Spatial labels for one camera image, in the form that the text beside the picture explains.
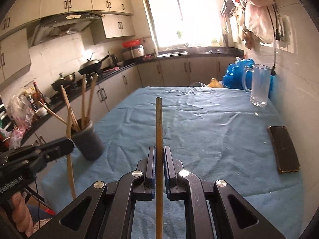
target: glass mug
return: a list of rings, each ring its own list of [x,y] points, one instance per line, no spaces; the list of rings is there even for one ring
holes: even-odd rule
[[[259,107],[266,106],[272,69],[264,65],[253,65],[252,68],[245,68],[246,71],[242,75],[241,81],[244,90],[251,93],[250,102]],[[247,72],[253,72],[251,90],[249,90],[246,85]]]

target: phone screen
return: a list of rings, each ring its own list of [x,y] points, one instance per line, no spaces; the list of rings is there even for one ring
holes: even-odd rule
[[[272,141],[278,172],[299,171],[298,156],[287,128],[284,126],[269,126],[268,132]]]

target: window pane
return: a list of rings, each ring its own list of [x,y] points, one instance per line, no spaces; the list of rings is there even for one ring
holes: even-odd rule
[[[214,0],[179,0],[183,36],[190,46],[211,46],[221,37],[221,22]]]
[[[176,34],[182,31],[181,12],[177,0],[148,0],[159,47],[183,44]]]

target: range hood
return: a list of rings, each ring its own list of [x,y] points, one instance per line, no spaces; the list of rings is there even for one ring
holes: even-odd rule
[[[31,45],[36,46],[57,37],[80,32],[100,18],[100,15],[90,12],[58,14],[43,18],[33,34]]]

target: red bowl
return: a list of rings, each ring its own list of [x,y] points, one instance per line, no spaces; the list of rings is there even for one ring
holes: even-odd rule
[[[128,47],[138,46],[140,44],[141,44],[141,40],[140,39],[135,39],[135,40],[130,40],[130,41],[122,43],[122,46],[124,48],[128,48]]]

